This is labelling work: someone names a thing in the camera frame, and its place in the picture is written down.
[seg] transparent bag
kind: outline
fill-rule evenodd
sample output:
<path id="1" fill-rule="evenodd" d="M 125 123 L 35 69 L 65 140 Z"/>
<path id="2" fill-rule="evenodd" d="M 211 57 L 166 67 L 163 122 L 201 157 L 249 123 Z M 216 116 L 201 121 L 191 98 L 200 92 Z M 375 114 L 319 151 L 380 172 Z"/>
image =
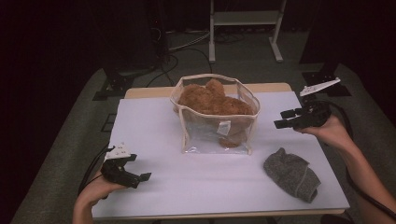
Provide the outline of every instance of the transparent bag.
<path id="1" fill-rule="evenodd" d="M 231 107 L 239 105 L 235 99 L 243 102 L 241 108 L 249 107 L 248 114 L 219 115 L 202 113 L 192 109 L 193 106 L 182 104 L 180 98 L 184 90 L 192 87 L 205 85 L 214 78 L 221 83 L 224 94 L 228 97 L 227 102 L 216 104 L 213 111 L 226 111 L 232 113 Z M 195 94 L 190 97 L 197 104 L 205 99 L 206 92 Z M 254 134 L 257 117 L 260 113 L 260 102 L 253 93 L 243 85 L 238 79 L 215 74 L 201 74 L 195 76 L 182 77 L 171 93 L 171 102 L 174 104 L 174 111 L 178 114 L 183 129 L 182 152 L 205 153 L 205 154 L 248 154 L 252 153 L 250 141 Z"/>

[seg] crumpled gray fabric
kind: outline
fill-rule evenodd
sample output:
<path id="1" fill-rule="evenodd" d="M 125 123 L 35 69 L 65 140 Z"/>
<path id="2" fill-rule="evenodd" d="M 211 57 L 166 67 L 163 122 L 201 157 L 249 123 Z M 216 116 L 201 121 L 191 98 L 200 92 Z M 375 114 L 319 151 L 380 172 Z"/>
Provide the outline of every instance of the crumpled gray fabric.
<path id="1" fill-rule="evenodd" d="M 320 180 L 308 164 L 299 156 L 287 154 L 282 147 L 264 162 L 264 170 L 288 194 L 312 203 Z"/>

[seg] white tabletop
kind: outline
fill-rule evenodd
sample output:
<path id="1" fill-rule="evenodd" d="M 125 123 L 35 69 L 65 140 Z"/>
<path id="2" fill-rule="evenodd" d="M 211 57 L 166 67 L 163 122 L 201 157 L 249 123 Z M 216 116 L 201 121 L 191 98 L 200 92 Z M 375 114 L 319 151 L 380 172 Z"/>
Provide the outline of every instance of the white tabletop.
<path id="1" fill-rule="evenodd" d="M 180 120 L 169 97 L 120 100 L 110 145 L 124 143 L 136 161 L 125 169 L 152 173 L 137 189 L 111 193 L 93 209 L 94 218 L 243 217 L 341 213 L 349 207 L 318 140 L 276 129 L 280 112 L 300 107 L 293 91 L 255 93 L 262 111 L 252 154 L 182 153 Z M 262 165 L 280 147 L 310 162 L 321 181 L 306 203 L 271 180 Z"/>

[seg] teddy bear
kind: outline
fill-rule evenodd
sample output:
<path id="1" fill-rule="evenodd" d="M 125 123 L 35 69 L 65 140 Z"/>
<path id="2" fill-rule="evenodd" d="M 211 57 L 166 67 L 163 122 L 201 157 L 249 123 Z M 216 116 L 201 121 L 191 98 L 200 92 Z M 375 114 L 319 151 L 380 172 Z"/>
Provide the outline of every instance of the teddy bear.
<path id="1" fill-rule="evenodd" d="M 177 103 L 205 115 L 253 115 L 253 109 L 246 102 L 225 95 L 224 86 L 215 78 L 211 78 L 205 86 L 190 84 L 184 87 Z M 222 121 L 230 124 L 226 133 L 219 136 L 219 144 L 222 147 L 238 147 L 247 141 L 246 128 L 253 119 L 227 118 L 200 119 L 196 116 L 187 116 L 188 121 L 210 124 L 218 128 Z"/>

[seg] gray floor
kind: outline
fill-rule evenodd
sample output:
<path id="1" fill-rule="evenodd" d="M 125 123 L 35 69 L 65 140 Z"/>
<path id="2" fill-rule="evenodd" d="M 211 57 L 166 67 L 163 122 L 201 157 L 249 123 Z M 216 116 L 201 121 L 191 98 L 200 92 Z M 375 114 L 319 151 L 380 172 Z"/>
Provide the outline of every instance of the gray floor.
<path id="1" fill-rule="evenodd" d="M 268 43 L 268 33 L 244 35 L 244 39 L 230 45 L 216 45 L 217 60 L 211 66 L 213 73 L 236 77 L 243 83 L 287 82 L 299 92 L 305 82 L 302 72 L 318 71 L 320 64 L 301 65 L 299 60 L 304 49 L 308 32 L 281 32 L 278 39 L 283 63 L 277 63 Z M 169 35 L 172 47 L 187 43 L 197 35 Z M 207 42 L 190 47 L 199 49 L 206 55 Z M 176 83 L 181 77 L 210 73 L 204 55 L 195 50 L 176 52 L 177 67 L 169 72 Z M 175 64 L 172 58 L 164 69 Z M 160 70 L 138 77 L 134 87 L 146 87 Z M 342 106 L 348 113 L 354 129 L 354 139 L 364 155 L 373 165 L 381 180 L 396 195 L 396 130 L 382 113 L 369 93 L 363 88 L 357 75 L 343 65 L 335 73 L 340 77 L 352 96 L 328 98 Z M 93 101 L 92 98 L 105 83 L 103 70 L 92 74 L 92 78 L 77 98 L 76 103 L 60 130 L 48 157 L 42 165 L 34 184 L 20 206 L 12 223 L 70 223 L 73 204 L 77 197 L 78 185 L 94 155 L 109 140 L 110 133 L 101 132 L 109 113 L 116 113 L 120 97 L 106 101 Z M 169 86 L 165 76 L 151 83 L 154 86 Z M 348 213 L 356 223 L 361 223 L 355 196 L 345 179 L 345 166 L 334 151 L 326 146 L 323 150 L 348 198 L 351 208 Z M 320 216 L 276 217 L 278 223 L 319 223 Z M 98 221 L 98 223 L 150 223 L 150 221 Z M 209 223 L 206 219 L 166 220 L 163 223 Z M 216 219 L 222 223 L 266 223 L 264 217 Z"/>

